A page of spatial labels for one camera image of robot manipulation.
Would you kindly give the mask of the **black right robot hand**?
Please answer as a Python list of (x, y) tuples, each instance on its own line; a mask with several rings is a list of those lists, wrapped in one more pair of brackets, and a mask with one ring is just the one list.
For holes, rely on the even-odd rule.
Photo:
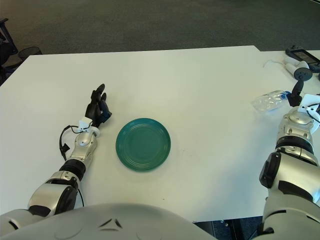
[(297, 83), (294, 85), (291, 93), (287, 94), (287, 100), (291, 107), (297, 107), (300, 105), (302, 101), (301, 92), (304, 87), (304, 81), (298, 80)]

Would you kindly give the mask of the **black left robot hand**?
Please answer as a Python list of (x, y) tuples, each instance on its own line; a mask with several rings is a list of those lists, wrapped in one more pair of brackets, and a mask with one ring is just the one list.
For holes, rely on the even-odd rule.
[(96, 90), (92, 91), (91, 101), (87, 105), (85, 117), (91, 119), (92, 126), (99, 128), (102, 123), (105, 123), (111, 116), (107, 105), (107, 94), (104, 92), (105, 84), (101, 84)]

